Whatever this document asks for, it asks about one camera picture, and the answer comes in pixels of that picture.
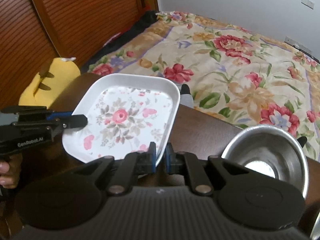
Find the light switch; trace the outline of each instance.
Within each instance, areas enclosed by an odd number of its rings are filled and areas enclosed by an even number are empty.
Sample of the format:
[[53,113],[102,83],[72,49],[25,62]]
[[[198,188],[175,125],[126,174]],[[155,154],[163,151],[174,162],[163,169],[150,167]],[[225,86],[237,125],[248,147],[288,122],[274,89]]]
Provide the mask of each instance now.
[[303,3],[304,5],[310,7],[311,9],[314,8],[315,4],[313,2],[311,2],[310,0],[301,0],[301,3]]

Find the yellow cloth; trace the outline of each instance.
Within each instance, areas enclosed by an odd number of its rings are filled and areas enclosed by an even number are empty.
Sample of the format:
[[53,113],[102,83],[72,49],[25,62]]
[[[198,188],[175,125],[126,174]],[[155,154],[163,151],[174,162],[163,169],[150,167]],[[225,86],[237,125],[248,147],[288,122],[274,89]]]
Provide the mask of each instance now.
[[75,63],[65,58],[55,58],[50,65],[48,75],[41,77],[39,73],[36,74],[30,85],[21,94],[19,105],[49,108],[78,76],[80,76],[80,70]]

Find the ribbed gray surface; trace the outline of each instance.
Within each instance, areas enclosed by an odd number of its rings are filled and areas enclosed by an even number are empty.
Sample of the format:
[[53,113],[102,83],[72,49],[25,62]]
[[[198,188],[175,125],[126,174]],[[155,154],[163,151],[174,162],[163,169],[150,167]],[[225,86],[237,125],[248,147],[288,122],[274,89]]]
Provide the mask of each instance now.
[[260,232],[228,220],[209,197],[185,186],[135,187],[112,197],[101,212],[76,228],[46,231],[26,226],[14,240],[307,240],[295,228]]

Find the floral tray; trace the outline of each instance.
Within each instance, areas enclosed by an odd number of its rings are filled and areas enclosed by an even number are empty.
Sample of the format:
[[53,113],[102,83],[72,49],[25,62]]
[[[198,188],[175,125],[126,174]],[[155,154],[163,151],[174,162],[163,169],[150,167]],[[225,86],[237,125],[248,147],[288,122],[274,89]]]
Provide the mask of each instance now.
[[66,152],[85,163],[105,155],[123,159],[156,143],[160,162],[180,102],[176,85],[164,78],[111,74],[100,78],[73,114],[84,114],[88,125],[65,130]]

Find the human hand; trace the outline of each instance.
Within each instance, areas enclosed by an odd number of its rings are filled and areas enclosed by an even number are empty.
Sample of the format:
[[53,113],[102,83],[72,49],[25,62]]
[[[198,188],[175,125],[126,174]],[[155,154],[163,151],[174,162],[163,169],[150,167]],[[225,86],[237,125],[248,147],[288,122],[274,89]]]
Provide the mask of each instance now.
[[16,188],[20,179],[22,154],[11,155],[8,162],[0,161],[0,185]]

